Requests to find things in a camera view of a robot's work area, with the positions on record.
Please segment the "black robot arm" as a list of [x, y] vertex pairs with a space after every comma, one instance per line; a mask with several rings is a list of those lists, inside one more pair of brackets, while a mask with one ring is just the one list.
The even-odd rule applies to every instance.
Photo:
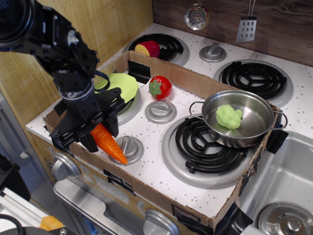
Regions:
[[30, 54], [53, 78], [61, 95], [55, 111], [61, 117], [51, 132], [53, 143], [63, 149], [80, 142], [88, 151], [119, 151], [117, 113], [125, 107], [120, 88], [95, 88], [97, 52], [54, 9], [35, 0], [0, 3], [0, 49]]

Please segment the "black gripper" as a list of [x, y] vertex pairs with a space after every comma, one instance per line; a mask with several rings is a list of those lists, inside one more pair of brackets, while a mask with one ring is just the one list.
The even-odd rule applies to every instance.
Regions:
[[53, 144], [68, 148], [72, 143], [80, 142], [89, 152], [97, 152], [91, 131], [98, 124], [103, 124], [114, 137], [119, 134], [117, 113], [126, 105], [120, 94], [120, 88], [96, 94], [91, 81], [78, 97], [70, 98], [69, 93], [62, 96], [65, 116], [50, 132]]

